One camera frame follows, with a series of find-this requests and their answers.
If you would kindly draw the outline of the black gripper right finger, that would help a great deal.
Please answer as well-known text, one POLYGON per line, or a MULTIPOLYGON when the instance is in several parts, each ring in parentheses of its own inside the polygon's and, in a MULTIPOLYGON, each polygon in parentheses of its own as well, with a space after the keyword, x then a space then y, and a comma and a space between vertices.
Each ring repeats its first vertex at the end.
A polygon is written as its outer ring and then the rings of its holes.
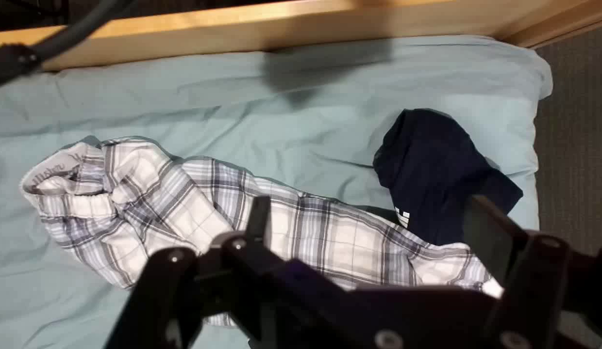
POLYGON ((528 241, 528 232, 482 193, 468 197, 462 230, 472 251, 499 282, 505 282, 528 241))

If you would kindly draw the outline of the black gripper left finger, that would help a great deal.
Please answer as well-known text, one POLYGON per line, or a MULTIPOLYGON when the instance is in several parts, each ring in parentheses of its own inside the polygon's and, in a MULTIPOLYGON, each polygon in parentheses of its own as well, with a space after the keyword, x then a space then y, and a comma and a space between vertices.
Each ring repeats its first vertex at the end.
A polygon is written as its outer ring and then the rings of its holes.
POLYGON ((249 241, 262 243, 270 226, 270 197, 256 195, 253 199, 251 214, 247 220, 245 236, 249 241))

